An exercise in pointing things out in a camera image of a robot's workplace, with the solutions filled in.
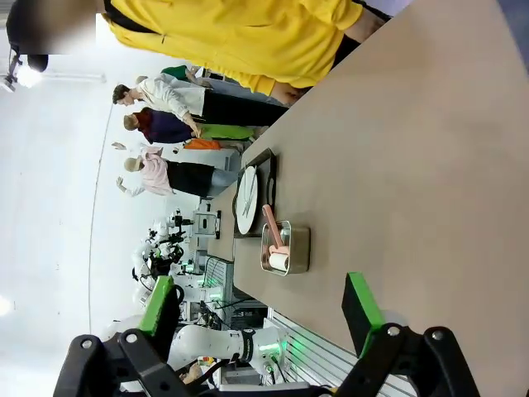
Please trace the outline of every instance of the ceiling light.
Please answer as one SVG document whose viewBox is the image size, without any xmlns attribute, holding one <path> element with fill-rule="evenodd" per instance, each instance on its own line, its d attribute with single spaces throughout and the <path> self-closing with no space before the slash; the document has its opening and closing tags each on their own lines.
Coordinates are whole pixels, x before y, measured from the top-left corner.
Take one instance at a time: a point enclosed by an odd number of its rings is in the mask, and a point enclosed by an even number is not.
<svg viewBox="0 0 529 397">
<path fill-rule="evenodd" d="M 14 307 L 14 303 L 0 296 L 0 317 L 9 314 Z"/>
<path fill-rule="evenodd" d="M 42 80 L 42 73 L 30 68 L 27 65 L 22 65 L 17 71 L 17 82 L 27 88 L 33 87 Z"/>
</svg>

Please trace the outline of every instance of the paper roll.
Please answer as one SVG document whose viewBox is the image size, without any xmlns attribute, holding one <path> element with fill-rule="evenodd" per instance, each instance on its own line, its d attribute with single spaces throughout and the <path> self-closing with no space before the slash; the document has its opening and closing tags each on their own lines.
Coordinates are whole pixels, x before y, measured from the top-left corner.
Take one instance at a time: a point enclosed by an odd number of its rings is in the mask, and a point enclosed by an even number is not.
<svg viewBox="0 0 529 397">
<path fill-rule="evenodd" d="M 270 255 L 268 263 L 276 270 L 287 271 L 288 255 L 275 252 Z"/>
</svg>

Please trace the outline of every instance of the black pants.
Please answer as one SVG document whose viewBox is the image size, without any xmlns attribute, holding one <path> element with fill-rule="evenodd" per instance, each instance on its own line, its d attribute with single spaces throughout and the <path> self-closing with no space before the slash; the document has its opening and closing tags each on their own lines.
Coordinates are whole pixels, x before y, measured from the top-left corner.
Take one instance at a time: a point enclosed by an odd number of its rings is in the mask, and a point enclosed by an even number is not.
<svg viewBox="0 0 529 397">
<path fill-rule="evenodd" d="M 203 122 L 227 126 L 271 126 L 284 115 L 287 108 L 271 103 L 251 101 L 209 89 L 204 96 Z"/>
</svg>

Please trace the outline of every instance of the brush handle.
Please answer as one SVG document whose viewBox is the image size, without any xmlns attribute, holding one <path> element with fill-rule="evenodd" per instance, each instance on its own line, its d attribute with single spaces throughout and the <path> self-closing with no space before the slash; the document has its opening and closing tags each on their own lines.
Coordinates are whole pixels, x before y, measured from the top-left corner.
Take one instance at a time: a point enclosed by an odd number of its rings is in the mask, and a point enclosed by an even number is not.
<svg viewBox="0 0 529 397">
<path fill-rule="evenodd" d="M 283 240 L 281 240 L 281 234 L 279 233 L 278 225 L 275 222 L 272 207 L 270 207 L 268 204 L 265 204 L 263 206 L 263 214 L 264 218 L 266 219 L 266 222 L 268 223 L 268 227 L 272 232 L 272 237 L 274 238 L 275 246 L 280 248 L 281 246 L 283 246 Z"/>
</svg>

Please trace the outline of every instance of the gray pants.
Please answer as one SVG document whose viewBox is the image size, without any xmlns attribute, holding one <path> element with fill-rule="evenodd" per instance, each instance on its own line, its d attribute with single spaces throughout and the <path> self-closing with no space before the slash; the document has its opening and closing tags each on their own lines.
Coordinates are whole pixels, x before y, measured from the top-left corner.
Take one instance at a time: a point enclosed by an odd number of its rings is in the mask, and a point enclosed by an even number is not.
<svg viewBox="0 0 529 397">
<path fill-rule="evenodd" d="M 263 93 L 252 93 L 250 89 L 244 88 L 236 83 L 230 83 L 229 81 L 209 78 L 201 78 L 201 80 L 210 83 L 213 91 L 215 91 L 216 93 L 221 93 L 223 95 L 231 95 L 232 97 L 249 99 L 250 101 L 271 103 L 273 105 L 284 106 L 280 101 L 269 97 L 268 95 L 264 95 Z"/>
<path fill-rule="evenodd" d="M 207 192 L 207 196 L 216 197 L 226 188 L 237 181 L 238 174 L 235 171 L 225 171 L 216 168 L 212 175 L 212 186 Z"/>
</svg>

